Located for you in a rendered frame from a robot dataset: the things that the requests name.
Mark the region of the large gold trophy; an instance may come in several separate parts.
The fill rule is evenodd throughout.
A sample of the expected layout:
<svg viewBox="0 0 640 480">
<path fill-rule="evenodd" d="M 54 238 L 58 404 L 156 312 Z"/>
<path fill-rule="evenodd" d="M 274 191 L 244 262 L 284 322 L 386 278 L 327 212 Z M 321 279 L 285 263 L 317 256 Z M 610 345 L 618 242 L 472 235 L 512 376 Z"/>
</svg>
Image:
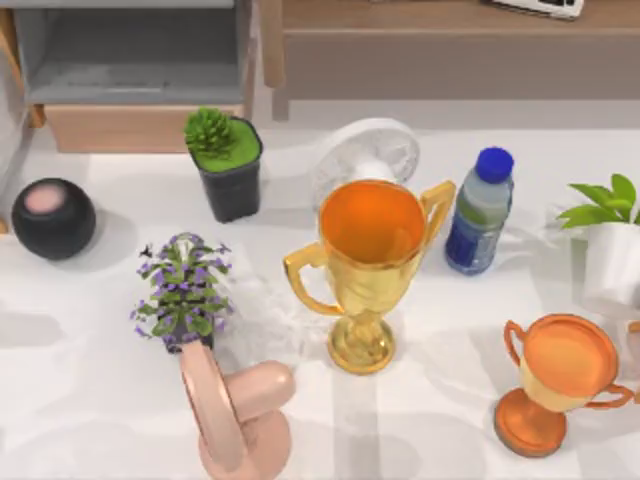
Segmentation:
<svg viewBox="0 0 640 480">
<path fill-rule="evenodd" d="M 318 213 L 319 239 L 283 260 L 289 284 L 310 310 L 336 317 L 331 359 L 368 375 L 395 353 L 384 317 L 401 300 L 454 201 L 451 181 L 415 196 L 385 180 L 338 187 Z"/>
</svg>

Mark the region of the white round fan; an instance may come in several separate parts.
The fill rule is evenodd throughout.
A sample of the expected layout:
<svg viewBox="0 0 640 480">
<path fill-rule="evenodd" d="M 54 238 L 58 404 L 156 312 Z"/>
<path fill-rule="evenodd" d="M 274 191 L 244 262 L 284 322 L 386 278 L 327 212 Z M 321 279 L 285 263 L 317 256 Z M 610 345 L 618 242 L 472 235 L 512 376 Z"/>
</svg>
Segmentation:
<svg viewBox="0 0 640 480">
<path fill-rule="evenodd" d="M 311 169 L 313 205 L 318 209 L 338 187 L 356 180 L 405 184 L 420 161 L 418 137 L 391 118 L 366 118 L 332 132 L 317 144 Z"/>
</svg>

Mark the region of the green plant in black pot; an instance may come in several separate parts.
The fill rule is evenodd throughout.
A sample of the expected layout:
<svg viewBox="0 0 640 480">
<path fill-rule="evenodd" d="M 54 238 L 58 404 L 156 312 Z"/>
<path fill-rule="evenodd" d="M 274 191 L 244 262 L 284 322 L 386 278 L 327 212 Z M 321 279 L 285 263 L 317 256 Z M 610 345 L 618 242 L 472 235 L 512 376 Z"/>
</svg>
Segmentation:
<svg viewBox="0 0 640 480">
<path fill-rule="evenodd" d="M 201 107 L 188 115 L 184 141 L 218 222 L 258 212 L 263 143 L 249 120 Z"/>
</svg>

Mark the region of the purple flower plant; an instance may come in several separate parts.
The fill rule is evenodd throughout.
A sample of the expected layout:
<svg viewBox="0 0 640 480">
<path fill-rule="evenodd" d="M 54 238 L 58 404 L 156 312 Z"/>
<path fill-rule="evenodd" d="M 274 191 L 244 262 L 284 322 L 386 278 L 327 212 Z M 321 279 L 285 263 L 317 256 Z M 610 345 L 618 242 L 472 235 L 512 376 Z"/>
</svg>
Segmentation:
<svg viewBox="0 0 640 480">
<path fill-rule="evenodd" d="M 234 312 L 232 301 L 220 282 L 232 270 L 232 250 L 224 243 L 209 246 L 192 232 L 172 236 L 155 249 L 147 244 L 139 252 L 144 260 L 136 270 L 151 293 L 133 307 L 129 319 L 142 338 L 159 338 L 168 353 L 200 341 L 212 348 L 214 337 Z"/>
</svg>

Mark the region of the blue-capped water bottle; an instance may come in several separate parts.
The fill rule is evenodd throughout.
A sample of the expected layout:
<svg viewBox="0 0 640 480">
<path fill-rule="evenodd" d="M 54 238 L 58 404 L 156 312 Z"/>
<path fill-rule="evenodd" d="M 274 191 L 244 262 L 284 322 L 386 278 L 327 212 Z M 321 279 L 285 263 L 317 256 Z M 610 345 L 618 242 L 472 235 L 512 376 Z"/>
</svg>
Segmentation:
<svg viewBox="0 0 640 480">
<path fill-rule="evenodd" d="M 510 214 L 513 199 L 512 155 L 501 147 L 480 151 L 456 198 L 445 256 L 451 268 L 468 276 L 486 271 Z"/>
</svg>

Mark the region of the pink curved vase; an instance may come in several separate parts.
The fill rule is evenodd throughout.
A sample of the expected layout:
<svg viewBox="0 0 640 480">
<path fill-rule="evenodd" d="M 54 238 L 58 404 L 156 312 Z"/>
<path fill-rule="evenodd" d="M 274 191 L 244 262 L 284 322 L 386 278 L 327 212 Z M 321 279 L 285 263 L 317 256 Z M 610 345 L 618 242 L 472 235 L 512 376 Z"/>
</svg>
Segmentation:
<svg viewBox="0 0 640 480">
<path fill-rule="evenodd" d="M 269 360 L 225 376 L 199 341 L 182 347 L 180 366 L 209 477 L 275 480 L 291 451 L 289 423 L 281 412 L 296 391 L 291 369 Z"/>
</svg>

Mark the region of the pale wooden drawer front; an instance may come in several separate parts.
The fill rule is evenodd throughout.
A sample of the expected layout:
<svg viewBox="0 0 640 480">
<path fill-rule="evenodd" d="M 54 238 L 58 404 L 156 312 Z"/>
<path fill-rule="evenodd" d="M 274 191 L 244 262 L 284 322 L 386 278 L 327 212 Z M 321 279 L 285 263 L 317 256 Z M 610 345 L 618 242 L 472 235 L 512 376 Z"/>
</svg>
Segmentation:
<svg viewBox="0 0 640 480">
<path fill-rule="evenodd" d="M 65 153 L 183 153 L 196 105 L 49 104 L 47 124 Z"/>
</svg>

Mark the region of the wooden shelf unit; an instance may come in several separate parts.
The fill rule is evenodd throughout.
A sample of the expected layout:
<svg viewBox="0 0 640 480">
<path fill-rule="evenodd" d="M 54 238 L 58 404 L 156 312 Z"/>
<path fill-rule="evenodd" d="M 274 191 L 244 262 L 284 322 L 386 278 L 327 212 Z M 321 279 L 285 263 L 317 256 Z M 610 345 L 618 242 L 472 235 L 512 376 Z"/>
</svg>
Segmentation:
<svg viewBox="0 0 640 480">
<path fill-rule="evenodd" d="M 560 20 L 494 0 L 255 0 L 264 82 L 292 100 L 640 100 L 640 0 Z"/>
</svg>

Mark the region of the black round speaker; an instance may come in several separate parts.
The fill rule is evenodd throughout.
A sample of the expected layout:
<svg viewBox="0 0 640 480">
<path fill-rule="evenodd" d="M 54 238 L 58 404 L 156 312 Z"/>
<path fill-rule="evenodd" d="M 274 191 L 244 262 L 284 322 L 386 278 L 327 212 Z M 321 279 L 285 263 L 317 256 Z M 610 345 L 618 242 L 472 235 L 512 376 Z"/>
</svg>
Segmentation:
<svg viewBox="0 0 640 480">
<path fill-rule="evenodd" d="M 96 211 L 85 191 L 62 178 L 42 178 L 16 197 L 11 220 L 19 242 L 51 261 L 70 259 L 89 245 L 96 230 Z"/>
</svg>

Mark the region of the small orange trophy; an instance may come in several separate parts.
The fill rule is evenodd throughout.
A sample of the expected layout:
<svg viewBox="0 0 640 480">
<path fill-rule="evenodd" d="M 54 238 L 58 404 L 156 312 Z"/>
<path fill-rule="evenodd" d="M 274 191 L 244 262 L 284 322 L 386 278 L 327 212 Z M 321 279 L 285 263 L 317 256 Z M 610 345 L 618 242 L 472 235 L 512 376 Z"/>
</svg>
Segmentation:
<svg viewBox="0 0 640 480">
<path fill-rule="evenodd" d="M 640 393 L 615 383 L 619 360 L 612 340 L 583 317 L 550 314 L 528 329 L 509 320 L 503 339 L 520 386 L 497 402 L 494 429 L 518 455 L 542 458 L 557 451 L 569 411 L 640 403 Z"/>
</svg>

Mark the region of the green plant in white pot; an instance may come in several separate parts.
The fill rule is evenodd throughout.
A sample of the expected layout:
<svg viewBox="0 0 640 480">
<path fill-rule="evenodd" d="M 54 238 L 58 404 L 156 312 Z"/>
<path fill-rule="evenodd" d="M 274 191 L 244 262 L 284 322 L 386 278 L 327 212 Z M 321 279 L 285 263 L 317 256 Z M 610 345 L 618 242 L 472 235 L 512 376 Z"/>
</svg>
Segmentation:
<svg viewBox="0 0 640 480">
<path fill-rule="evenodd" d="M 608 187 L 569 187 L 589 200 L 557 216 L 564 230 L 586 232 L 586 305 L 603 315 L 640 317 L 640 191 L 620 173 L 611 175 Z"/>
</svg>

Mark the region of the white keyboard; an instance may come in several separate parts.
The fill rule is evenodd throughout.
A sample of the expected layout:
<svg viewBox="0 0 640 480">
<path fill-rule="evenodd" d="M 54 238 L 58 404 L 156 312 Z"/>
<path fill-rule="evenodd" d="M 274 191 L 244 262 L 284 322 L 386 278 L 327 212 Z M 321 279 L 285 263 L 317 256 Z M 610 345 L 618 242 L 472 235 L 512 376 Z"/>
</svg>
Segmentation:
<svg viewBox="0 0 640 480">
<path fill-rule="evenodd" d="M 480 0 L 500 8 L 541 15 L 558 20 L 575 20 L 583 10 L 585 0 Z"/>
</svg>

